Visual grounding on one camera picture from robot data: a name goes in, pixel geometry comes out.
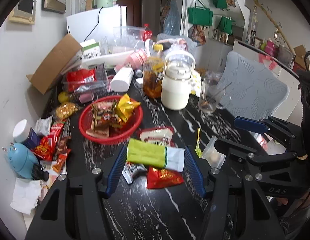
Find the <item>yellow snack bag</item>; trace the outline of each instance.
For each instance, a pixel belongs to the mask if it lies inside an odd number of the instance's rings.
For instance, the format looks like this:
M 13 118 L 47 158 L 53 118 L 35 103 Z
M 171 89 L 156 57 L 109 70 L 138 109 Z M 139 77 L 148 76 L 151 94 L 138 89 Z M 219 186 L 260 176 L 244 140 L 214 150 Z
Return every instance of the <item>yellow snack bag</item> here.
M 123 120 L 123 123 L 126 123 L 127 120 L 131 117 L 135 108 L 137 108 L 141 103 L 131 101 L 128 94 L 122 96 L 119 100 L 115 112 Z

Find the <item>black marble table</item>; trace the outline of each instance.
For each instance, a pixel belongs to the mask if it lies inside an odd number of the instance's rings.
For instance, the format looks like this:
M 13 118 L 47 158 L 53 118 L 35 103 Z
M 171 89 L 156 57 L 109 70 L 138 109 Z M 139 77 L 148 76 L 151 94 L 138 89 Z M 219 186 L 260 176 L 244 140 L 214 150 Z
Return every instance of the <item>black marble table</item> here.
M 171 111 L 162 105 L 160 99 L 149 99 L 134 82 L 128 94 L 142 103 L 143 121 L 139 127 L 173 127 L 173 140 L 177 147 L 195 147 L 197 130 L 200 128 L 202 151 L 213 135 L 261 149 L 248 132 L 234 128 L 234 117 L 227 110 L 203 114 L 197 106 L 196 96 L 190 96 L 185 109 Z M 84 175 L 100 166 L 106 158 L 112 156 L 117 147 L 100 145 L 84 138 L 78 129 L 80 114 L 81 111 L 71 116 L 64 128 L 64 134 L 72 136 L 69 145 L 72 152 L 66 162 L 69 177 Z M 226 158 L 222 170 L 229 176 L 238 176 L 236 171 L 240 171 L 240 167 Z M 146 189 L 146 175 L 139 176 L 131 185 L 121 176 L 116 192 L 108 200 L 103 200 L 115 239 L 195 240 L 201 229 L 207 200 L 196 193 L 186 169 L 183 177 L 185 183 L 181 185 Z

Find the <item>white refrigerator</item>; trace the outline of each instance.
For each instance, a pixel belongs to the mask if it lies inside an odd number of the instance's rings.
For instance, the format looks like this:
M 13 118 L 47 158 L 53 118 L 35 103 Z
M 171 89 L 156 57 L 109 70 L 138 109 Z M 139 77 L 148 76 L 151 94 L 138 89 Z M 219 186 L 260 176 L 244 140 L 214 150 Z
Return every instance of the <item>white refrigerator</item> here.
M 115 5 L 70 15 L 66 18 L 67 32 L 80 43 L 98 24 L 86 40 L 95 39 L 99 42 L 103 37 L 113 33 L 113 27 L 126 26 L 126 12 L 126 6 Z

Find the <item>plastic bag hanging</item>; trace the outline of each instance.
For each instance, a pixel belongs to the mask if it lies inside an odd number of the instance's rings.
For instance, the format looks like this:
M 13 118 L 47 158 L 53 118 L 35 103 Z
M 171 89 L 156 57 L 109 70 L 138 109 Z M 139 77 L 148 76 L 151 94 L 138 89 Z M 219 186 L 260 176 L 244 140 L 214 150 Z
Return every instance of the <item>plastic bag hanging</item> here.
M 163 33 L 169 34 L 169 35 L 179 35 L 181 24 L 180 24 L 180 13 L 178 12 L 178 7 L 176 0 L 169 0 L 167 4 L 165 5 L 169 6 L 169 11 L 167 14 L 167 17 L 164 19 L 164 25 L 163 25 Z

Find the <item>power cord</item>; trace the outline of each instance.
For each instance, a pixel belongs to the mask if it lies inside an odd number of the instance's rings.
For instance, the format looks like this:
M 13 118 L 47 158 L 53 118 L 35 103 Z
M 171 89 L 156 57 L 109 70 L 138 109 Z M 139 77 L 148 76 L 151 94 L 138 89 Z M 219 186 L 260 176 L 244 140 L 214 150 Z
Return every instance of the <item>power cord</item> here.
M 85 38 L 85 40 L 84 41 L 86 41 L 86 39 L 89 37 L 89 35 L 91 35 L 91 33 L 95 30 L 95 28 L 98 26 L 98 24 L 99 24 L 99 14 L 101 13 L 101 10 L 103 9 L 103 7 L 99 10 L 99 12 L 98 12 L 98 22 L 97 22 L 97 24 L 95 25 L 95 27 L 92 29 L 92 31 L 87 35 L 87 37 Z

